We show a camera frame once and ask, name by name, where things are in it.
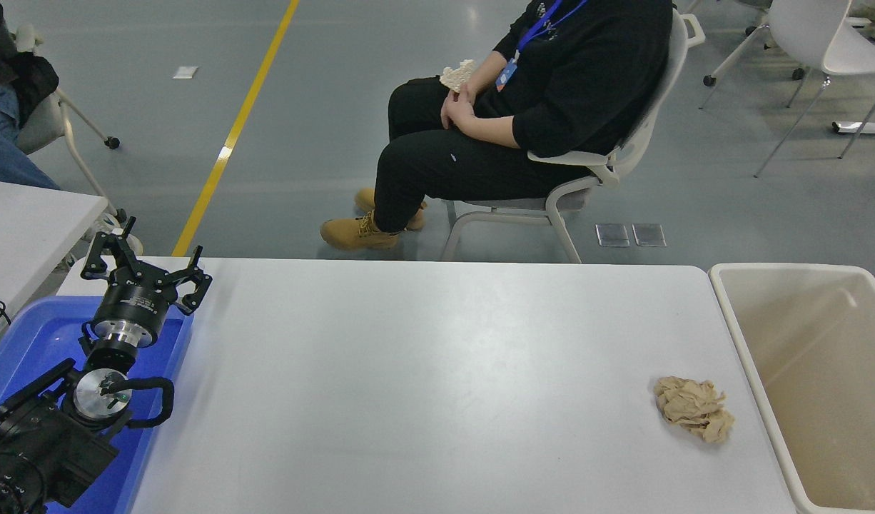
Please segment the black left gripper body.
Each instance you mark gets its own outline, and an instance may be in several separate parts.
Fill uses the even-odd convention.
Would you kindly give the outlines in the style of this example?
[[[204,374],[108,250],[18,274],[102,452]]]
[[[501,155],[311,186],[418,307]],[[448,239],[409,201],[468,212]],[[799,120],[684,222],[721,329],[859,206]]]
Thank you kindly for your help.
[[[93,325],[125,321],[145,330],[161,330],[173,302],[169,286],[143,286],[128,279],[107,278],[108,289],[93,316]]]

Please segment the person's left hand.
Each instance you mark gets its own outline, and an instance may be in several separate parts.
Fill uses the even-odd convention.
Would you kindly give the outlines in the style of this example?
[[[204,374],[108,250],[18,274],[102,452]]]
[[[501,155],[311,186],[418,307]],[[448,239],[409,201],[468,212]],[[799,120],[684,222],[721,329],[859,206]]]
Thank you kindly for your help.
[[[452,126],[456,126],[463,131],[474,117],[472,98],[470,98],[469,91],[461,90],[456,92],[449,90],[440,108],[442,127],[450,129]]]

